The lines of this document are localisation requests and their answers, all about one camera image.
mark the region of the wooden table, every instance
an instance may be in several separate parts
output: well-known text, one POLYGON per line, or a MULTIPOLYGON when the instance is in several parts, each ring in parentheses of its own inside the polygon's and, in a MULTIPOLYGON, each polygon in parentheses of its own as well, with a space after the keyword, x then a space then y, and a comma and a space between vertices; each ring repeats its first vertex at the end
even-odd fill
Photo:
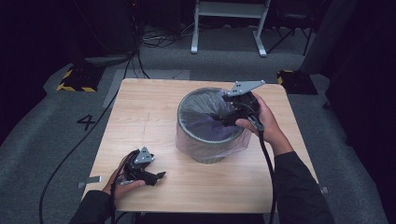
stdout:
MULTIPOLYGON (((92 167, 102 189, 132 150, 146 146, 155 155, 146 169, 166 175, 156 186, 145 186, 116 202, 121 211, 269 213, 272 188, 259 138, 249 147, 214 164, 201 164, 176 148, 177 107, 191 91, 205 87, 230 90, 232 82, 124 79, 92 167)), ((280 128, 314 178, 315 171, 293 116, 285 90, 266 84, 254 90, 273 110, 280 128)), ((271 158, 272 149, 266 145, 271 158)))

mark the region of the black curtain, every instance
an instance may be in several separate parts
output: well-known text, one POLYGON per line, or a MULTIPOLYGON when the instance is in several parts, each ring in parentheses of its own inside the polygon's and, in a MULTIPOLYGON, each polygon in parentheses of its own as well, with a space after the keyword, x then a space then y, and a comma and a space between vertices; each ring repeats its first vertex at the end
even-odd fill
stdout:
POLYGON ((396 223, 396 3, 360 0, 321 74, 348 143, 396 223))

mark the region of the person's right hand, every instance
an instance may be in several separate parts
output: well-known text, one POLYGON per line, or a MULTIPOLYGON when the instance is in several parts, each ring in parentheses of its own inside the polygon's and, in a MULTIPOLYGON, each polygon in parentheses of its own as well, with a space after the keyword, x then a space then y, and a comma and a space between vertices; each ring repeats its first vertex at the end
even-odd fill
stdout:
MULTIPOLYGON (((280 131, 279 126, 277 125, 276 119, 274 114, 272 113, 271 109, 268 105, 264 102, 264 100, 260 97, 260 95, 253 92, 253 95, 256 97, 257 102, 260 105, 260 121, 264 126, 264 141, 272 142, 276 135, 282 133, 280 131)), ((238 119, 235 124, 239 127, 247 128, 251 132, 255 133, 256 135, 259 132, 254 128, 254 126, 247 120, 247 119, 238 119)))
MULTIPOLYGON (((289 140, 280 130, 279 125, 276 122, 275 116, 271 109, 264 102, 264 100, 256 93, 253 92, 256 97, 257 102, 260 105, 260 122, 264 126, 263 138, 265 142, 268 142, 274 151, 275 155, 282 154, 285 152, 293 151, 289 140)), ((254 126, 247 119, 238 119, 235 124, 242 128, 247 128, 256 135, 259 132, 254 128, 254 126)))

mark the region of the black cable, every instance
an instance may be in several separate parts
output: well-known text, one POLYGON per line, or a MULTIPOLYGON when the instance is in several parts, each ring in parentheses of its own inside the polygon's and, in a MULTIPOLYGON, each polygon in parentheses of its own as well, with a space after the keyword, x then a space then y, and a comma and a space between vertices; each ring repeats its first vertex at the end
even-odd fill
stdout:
MULTIPOLYGON (((128 63, 126 64, 125 67, 125 72, 124 72, 124 77, 126 77, 126 71, 128 69, 128 65, 131 62, 132 58, 130 58, 130 60, 128 61, 128 63)), ((105 115, 105 113, 107 112, 107 110, 110 108, 111 104, 113 103, 113 101, 116 99, 116 96, 118 95, 119 91, 116 92, 116 94, 114 94, 113 98, 111 99, 110 103, 108 103, 107 107, 105 108, 105 110, 102 112, 102 114, 100 115, 99 119, 93 124, 92 128, 82 137, 82 139, 67 153, 67 155, 64 157, 64 159, 59 163, 59 165, 55 168, 55 170, 52 172, 51 176, 49 177, 49 180, 47 181, 46 186, 43 188, 43 191, 41 192, 41 197, 40 197, 40 202, 39 202, 39 206, 38 206, 38 216, 39 216, 39 220, 40 220, 40 224, 44 223, 43 220, 43 202, 44 202, 44 196, 46 194, 47 188, 50 185, 50 181, 52 180, 53 177, 55 177, 56 173, 59 171, 59 169, 61 168, 61 166, 64 164, 64 162, 69 158, 69 156, 79 147, 79 145, 81 145, 81 143, 88 137, 88 135, 90 135, 90 133, 93 131, 93 129, 98 125, 99 121, 103 118, 103 116, 105 115)))
POLYGON ((269 224, 272 224, 274 221, 274 213, 275 213, 275 207, 276 207, 276 191, 275 191, 275 185, 274 185, 274 168, 271 163, 270 155, 268 154, 267 148, 265 147, 265 144, 264 144, 264 131, 259 131, 259 140, 260 140, 260 146, 262 147, 262 152, 264 153, 265 160, 267 161, 267 164, 268 164, 268 170, 270 171, 271 183, 272 183, 272 188, 273 188, 273 200, 272 200, 272 205, 271 205, 271 215, 270 215, 270 223, 269 223, 269 224))
MULTIPOLYGON (((134 151, 130 152, 128 156, 125 158, 125 160, 122 162, 122 165, 120 166, 119 170, 116 173, 116 176, 114 178, 113 183, 111 184, 111 189, 110 189, 110 200, 111 200, 111 205, 114 205, 114 200, 115 200, 115 192, 116 192, 116 186, 117 186, 117 178, 120 176, 121 170, 123 170, 123 167, 125 166, 126 162, 132 157, 134 154, 134 151)), ((115 207, 111 209, 111 223, 116 224, 116 210, 115 207)))
POLYGON ((145 75, 145 77, 147 77, 148 79, 150 79, 150 78, 149 78, 149 75, 148 75, 148 74, 145 72, 145 70, 143 69, 143 64, 142 64, 142 61, 141 61, 141 59, 140 59, 140 50, 139 50, 139 49, 137 50, 137 59, 138 59, 138 61, 139 61, 140 69, 142 69, 143 75, 145 75))
POLYGON ((123 212, 119 217, 117 217, 116 219, 116 224, 120 221, 120 219, 125 216, 126 214, 128 214, 127 212, 123 212))

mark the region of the wire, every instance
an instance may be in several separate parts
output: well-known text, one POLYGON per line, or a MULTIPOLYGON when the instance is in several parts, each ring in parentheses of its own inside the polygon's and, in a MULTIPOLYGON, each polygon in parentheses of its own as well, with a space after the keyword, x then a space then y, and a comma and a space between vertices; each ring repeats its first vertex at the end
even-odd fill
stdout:
POLYGON ((128 214, 127 212, 123 212, 119 217, 117 217, 116 219, 116 223, 118 223, 120 221, 120 219, 125 216, 126 214, 128 214))
POLYGON ((143 75, 145 75, 148 79, 150 79, 149 75, 145 72, 145 70, 143 69, 143 64, 142 61, 140 59, 140 50, 137 51, 137 59, 139 61, 139 65, 140 65, 140 69, 142 69, 142 73, 143 75))
MULTIPOLYGON (((120 176, 120 172, 125 166, 126 162, 133 156, 134 151, 130 152, 128 156, 125 158, 125 160, 122 162, 122 165, 120 166, 119 170, 117 171, 116 177, 114 178, 113 183, 111 184, 111 189, 110 189, 110 200, 112 204, 114 204, 114 199, 115 199, 115 192, 116 192, 116 187, 117 187, 117 178, 120 176)), ((111 210, 111 223, 116 224, 116 211, 115 208, 111 210)))
MULTIPOLYGON (((125 67, 125 72, 124 72, 124 76, 123 78, 126 77, 126 71, 128 69, 128 65, 131 62, 132 58, 130 58, 130 60, 128 61, 128 63, 126 64, 125 67)), ((103 116, 105 115, 105 113, 107 112, 107 110, 110 108, 110 106, 112 105, 113 101, 116 99, 116 96, 118 95, 119 90, 117 90, 117 92, 114 94, 113 98, 111 99, 111 101, 108 103, 107 107, 105 108, 105 110, 102 112, 102 114, 100 115, 99 119, 93 124, 92 128, 81 138, 81 140, 67 153, 67 155, 62 159, 62 161, 58 164, 58 166, 55 168, 55 170, 52 172, 52 174, 49 177, 49 180, 46 183, 46 186, 43 188, 43 191, 41 192, 41 197, 40 197, 40 202, 39 202, 39 206, 38 206, 38 216, 40 219, 40 224, 44 223, 43 220, 43 202, 44 202, 44 196, 46 194, 47 188, 50 185, 50 181, 52 180, 53 177, 55 177, 56 173, 59 171, 59 169, 61 168, 61 166, 64 164, 64 162, 70 157, 70 155, 76 151, 76 149, 79 147, 79 145, 81 145, 81 143, 90 135, 90 133, 95 129, 95 127, 98 125, 99 121, 103 118, 103 116)))
POLYGON ((276 191, 275 191, 275 185, 274 185, 274 168, 271 163, 271 159, 268 154, 267 148, 265 147, 265 144, 264 144, 264 131, 259 131, 259 140, 260 140, 260 146, 262 147, 262 152, 264 153, 265 160, 267 161, 267 164, 268 164, 268 170, 270 171, 270 176, 271 176, 271 184, 272 184, 272 189, 273 189, 273 200, 272 200, 272 205, 271 205, 271 215, 270 215, 269 224, 272 224, 274 221, 274 213, 275 213, 275 207, 276 207, 276 191))
POLYGON ((102 48, 107 49, 108 51, 112 52, 112 53, 120 53, 120 54, 125 54, 125 57, 121 58, 121 59, 116 59, 116 60, 107 60, 105 62, 89 62, 92 66, 94 67, 108 67, 108 66, 113 66, 116 64, 120 64, 120 63, 124 63, 126 61, 128 61, 131 58, 131 55, 134 55, 134 49, 131 50, 127 50, 127 51, 118 51, 118 50, 114 50, 111 49, 109 47, 107 47, 97 36, 97 34, 95 33, 95 31, 92 29, 90 23, 88 22, 87 18, 85 17, 84 13, 81 11, 81 8, 79 7, 78 3, 76 2, 76 0, 73 0, 74 5, 76 6, 79 14, 81 15, 82 19, 84 20, 84 22, 87 24, 88 28, 90 29, 93 37, 96 39, 96 41, 102 46, 102 48))

